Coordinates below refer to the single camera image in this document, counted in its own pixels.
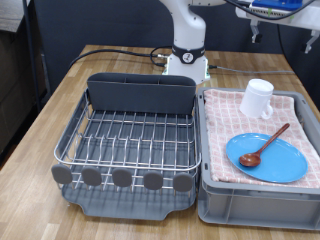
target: spoon handle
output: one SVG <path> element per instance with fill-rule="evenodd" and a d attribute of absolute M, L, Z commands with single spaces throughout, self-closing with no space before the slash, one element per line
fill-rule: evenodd
<path fill-rule="evenodd" d="M 290 127 L 290 124 L 289 124 L 289 123 L 286 123 L 285 125 L 283 125 L 283 127 L 280 128 L 280 129 L 278 130 L 278 132 L 276 132 L 276 133 L 269 139 L 269 141 L 266 142 L 266 143 L 262 146 L 262 148 L 260 148 L 260 150 L 259 150 L 257 153 L 261 154 L 262 151 L 265 150 L 265 149 L 270 145 L 270 143 L 272 143 L 277 137 L 279 137 L 285 130 L 287 130 L 288 127 Z"/>

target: pink dish towel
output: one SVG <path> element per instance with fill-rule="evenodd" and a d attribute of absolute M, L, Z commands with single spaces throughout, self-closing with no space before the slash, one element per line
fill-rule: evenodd
<path fill-rule="evenodd" d="M 211 179 L 218 182 L 320 188 L 320 158 L 295 115 L 294 99 L 272 96 L 271 106 L 274 113 L 270 119 L 264 120 L 249 118 L 240 111 L 243 95 L 243 92 L 215 89 L 204 92 Z M 290 128 L 280 138 L 298 148 L 308 161 L 308 173 L 303 178 L 288 184 L 263 182 L 241 172 L 229 161 L 226 144 L 231 138 L 250 132 L 273 135 L 285 123 L 290 123 Z"/>

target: white mug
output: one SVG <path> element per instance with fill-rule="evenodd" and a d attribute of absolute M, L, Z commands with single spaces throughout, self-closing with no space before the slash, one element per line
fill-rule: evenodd
<path fill-rule="evenodd" d="M 249 81 L 240 105 L 240 111 L 248 117 L 269 119 L 273 114 L 270 99 L 273 85 L 262 79 Z"/>

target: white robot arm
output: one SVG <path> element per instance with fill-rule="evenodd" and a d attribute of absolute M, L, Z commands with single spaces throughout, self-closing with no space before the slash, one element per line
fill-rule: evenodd
<path fill-rule="evenodd" d="M 281 16 L 286 15 L 290 12 L 288 11 L 282 11 L 277 9 L 272 9 L 268 12 L 268 9 L 266 8 L 259 8 L 259 7 L 253 7 L 252 4 L 250 5 L 249 9 L 253 12 L 265 15 L 265 16 Z M 282 20 L 265 20 L 258 17 L 255 17 L 249 13 L 246 13 L 245 11 L 236 8 L 236 14 L 240 18 L 248 18 L 251 19 L 251 29 L 253 32 L 252 36 L 252 42 L 256 43 L 259 42 L 260 38 L 257 38 L 257 36 L 260 35 L 258 25 L 260 21 L 264 22 L 270 22 L 275 24 L 281 24 L 281 25 L 287 25 L 291 27 L 299 27 L 299 28 L 305 28 L 311 30 L 311 39 L 305 44 L 304 52 L 308 53 L 311 50 L 311 44 L 314 43 L 320 33 L 320 1 L 315 1 L 311 3 L 308 7 L 303 9 L 302 11 L 295 14 L 293 17 L 288 17 Z"/>
<path fill-rule="evenodd" d="M 197 84 L 210 78 L 207 72 L 208 61 L 205 57 L 205 33 L 206 23 L 204 20 L 190 10 L 190 6 L 217 6 L 226 3 L 224 0 L 160 0 L 170 11 L 174 24 L 174 40 L 172 54 L 168 58 L 168 63 L 164 74 L 187 76 L 195 80 Z M 320 2 L 316 1 L 307 6 L 294 18 L 285 18 L 283 20 L 272 21 L 264 20 L 246 13 L 243 10 L 236 9 L 236 14 L 241 18 L 251 19 L 251 28 L 254 33 L 253 42 L 256 42 L 259 36 L 259 21 L 269 21 L 278 24 L 285 24 L 295 27 L 311 29 L 313 38 L 308 42 L 306 52 L 311 49 L 311 44 L 319 36 L 320 30 Z M 265 16 L 286 15 L 287 11 L 278 11 L 270 9 L 252 9 Z"/>
<path fill-rule="evenodd" d="M 189 6 L 216 6 L 223 0 L 160 0 L 170 11 L 174 25 L 172 54 L 165 74 L 188 76 L 197 84 L 209 79 L 207 58 L 204 56 L 206 23 Z"/>

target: wire dish rack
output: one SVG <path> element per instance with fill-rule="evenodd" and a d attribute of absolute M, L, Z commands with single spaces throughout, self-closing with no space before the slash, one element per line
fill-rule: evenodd
<path fill-rule="evenodd" d="M 55 149 L 53 177 L 87 215 L 162 220 L 195 201 L 196 121 L 94 110 L 86 90 Z"/>

